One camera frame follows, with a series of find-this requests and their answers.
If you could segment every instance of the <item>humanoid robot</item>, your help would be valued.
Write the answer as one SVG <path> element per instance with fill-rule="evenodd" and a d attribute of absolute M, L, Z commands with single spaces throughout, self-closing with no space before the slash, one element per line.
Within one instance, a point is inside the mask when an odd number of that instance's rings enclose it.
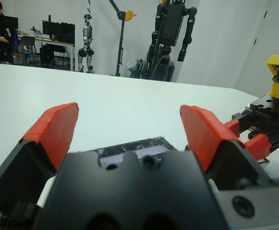
<path fill-rule="evenodd" d="M 196 7 L 187 9 L 186 0 L 162 0 L 157 7 L 155 31 L 149 48 L 147 62 L 149 70 L 145 79 L 171 81 L 175 66 L 170 62 L 171 47 L 176 46 L 183 18 L 187 20 L 187 30 L 178 61 L 183 62 L 187 46 L 192 42 L 191 34 L 195 24 Z"/>
<path fill-rule="evenodd" d="M 92 55 L 94 55 L 94 51 L 90 48 L 90 44 L 92 42 L 92 26 L 90 24 L 90 19 L 92 19 L 90 15 L 90 0 L 88 1 L 87 6 L 88 14 L 85 14 L 85 26 L 83 27 L 83 41 L 84 47 L 78 51 L 78 71 L 84 72 L 83 66 L 83 58 L 86 58 L 87 62 L 87 73 L 94 73 L 93 67 L 91 65 Z"/>

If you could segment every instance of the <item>robot leg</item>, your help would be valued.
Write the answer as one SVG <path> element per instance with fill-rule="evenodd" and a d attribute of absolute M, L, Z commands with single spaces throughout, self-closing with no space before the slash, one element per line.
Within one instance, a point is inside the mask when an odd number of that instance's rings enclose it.
<path fill-rule="evenodd" d="M 87 58 L 86 58 L 88 73 L 94 73 L 93 67 L 92 67 L 92 65 L 91 65 L 92 55 L 94 55 L 94 53 L 95 53 L 95 52 L 92 51 L 92 50 L 89 50 L 89 51 L 88 51 L 88 56 L 87 56 Z"/>
<path fill-rule="evenodd" d="M 84 66 L 82 64 L 84 57 L 86 57 L 86 55 L 84 55 L 84 49 L 80 49 L 78 51 L 78 71 L 79 72 L 83 72 L 84 71 Z"/>

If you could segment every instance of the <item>computer monitor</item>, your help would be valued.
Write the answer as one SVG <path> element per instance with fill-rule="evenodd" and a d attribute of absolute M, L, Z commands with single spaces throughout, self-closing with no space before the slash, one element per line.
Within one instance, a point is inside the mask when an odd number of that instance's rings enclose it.
<path fill-rule="evenodd" d="M 5 18 L 9 21 L 11 28 L 18 29 L 18 18 L 8 16 L 5 16 Z"/>
<path fill-rule="evenodd" d="M 63 35 L 74 34 L 75 30 L 76 30 L 76 25 L 68 24 L 68 23 L 62 23 L 62 34 Z"/>
<path fill-rule="evenodd" d="M 60 23 L 43 21 L 43 34 L 59 36 L 62 34 L 62 25 Z"/>
<path fill-rule="evenodd" d="M 62 24 L 61 23 L 51 23 L 51 34 L 59 36 L 62 34 Z"/>
<path fill-rule="evenodd" d="M 43 21 L 43 34 L 51 34 L 51 23 L 48 21 Z"/>

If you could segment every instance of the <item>bolt hole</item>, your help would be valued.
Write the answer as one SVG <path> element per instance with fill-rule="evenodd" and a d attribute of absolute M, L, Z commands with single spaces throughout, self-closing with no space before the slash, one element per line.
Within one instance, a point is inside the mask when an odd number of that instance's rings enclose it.
<path fill-rule="evenodd" d="M 109 165 L 109 166 L 106 167 L 106 170 L 114 170 L 114 169 L 117 169 L 117 168 L 118 168 L 117 165 L 111 164 L 111 165 Z"/>
<path fill-rule="evenodd" d="M 142 160 L 143 166 L 147 169 L 156 168 L 158 163 L 155 157 L 145 156 Z"/>
<path fill-rule="evenodd" d="M 254 206 L 248 199 L 242 196 L 235 196 L 232 200 L 235 211 L 244 218 L 252 218 L 255 215 Z"/>

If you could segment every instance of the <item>white table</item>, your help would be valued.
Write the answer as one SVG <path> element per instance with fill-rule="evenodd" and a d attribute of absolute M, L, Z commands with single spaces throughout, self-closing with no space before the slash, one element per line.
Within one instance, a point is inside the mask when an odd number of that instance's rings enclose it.
<path fill-rule="evenodd" d="M 0 65 L 0 165 L 40 115 L 56 105 L 77 102 L 80 108 L 70 151 L 159 136 L 184 150 L 182 104 L 211 110 L 225 123 L 255 99 L 234 89 Z M 268 159 L 266 171 L 279 177 L 279 149 Z M 50 187 L 51 182 L 39 204 Z"/>
<path fill-rule="evenodd" d="M 41 46 L 43 46 L 43 43 L 46 43 L 46 44 L 57 45 L 57 46 L 65 46 L 65 47 L 69 48 L 69 50 L 70 50 L 70 71 L 73 71 L 73 69 L 74 69 L 73 49 L 75 47 L 74 44 L 52 41 L 52 40 L 46 39 L 46 38 L 35 38 L 35 42 L 39 42 L 41 44 Z"/>

